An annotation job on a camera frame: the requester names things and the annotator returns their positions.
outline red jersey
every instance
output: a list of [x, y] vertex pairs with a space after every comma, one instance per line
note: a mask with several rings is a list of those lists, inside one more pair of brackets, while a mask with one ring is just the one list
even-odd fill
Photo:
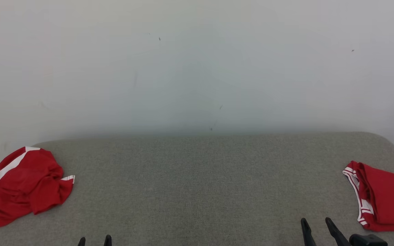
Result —
[[75, 178], [62, 176], [62, 167], [44, 149], [23, 147], [5, 157], [0, 163], [0, 226], [62, 204]]
[[376, 232], [394, 231], [394, 173], [352, 161], [343, 170], [358, 199], [358, 222]]

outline white wall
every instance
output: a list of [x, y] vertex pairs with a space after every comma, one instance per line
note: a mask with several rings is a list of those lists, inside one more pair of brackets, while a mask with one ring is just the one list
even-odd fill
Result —
[[0, 0], [0, 160], [113, 132], [310, 130], [394, 143], [394, 1]]

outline gray felt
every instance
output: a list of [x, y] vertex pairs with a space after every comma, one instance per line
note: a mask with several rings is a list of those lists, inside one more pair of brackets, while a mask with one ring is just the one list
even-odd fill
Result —
[[[394, 146], [368, 133], [130, 137], [40, 143], [65, 175], [68, 200], [0, 228], [0, 246], [336, 245], [325, 217], [349, 237], [357, 222], [351, 161], [394, 173]], [[394, 232], [375, 233], [394, 245]]]

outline clothing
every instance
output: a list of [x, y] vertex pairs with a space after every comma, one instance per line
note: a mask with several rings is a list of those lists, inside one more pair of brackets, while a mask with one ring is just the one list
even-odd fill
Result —
[[75, 179], [62, 176], [62, 167], [44, 149], [23, 147], [5, 157], [0, 163], [0, 226], [62, 204]]
[[394, 231], [394, 173], [352, 161], [343, 174], [355, 190], [364, 229]]

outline gray fabric surface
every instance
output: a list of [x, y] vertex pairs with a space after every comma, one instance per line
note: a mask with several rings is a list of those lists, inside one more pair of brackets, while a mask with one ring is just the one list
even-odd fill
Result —
[[[318, 246], [357, 222], [351, 161], [394, 173], [394, 146], [368, 133], [132, 137], [40, 143], [76, 175], [68, 200], [0, 228], [0, 245], [303, 245], [305, 217]], [[394, 232], [376, 233], [394, 245]]]

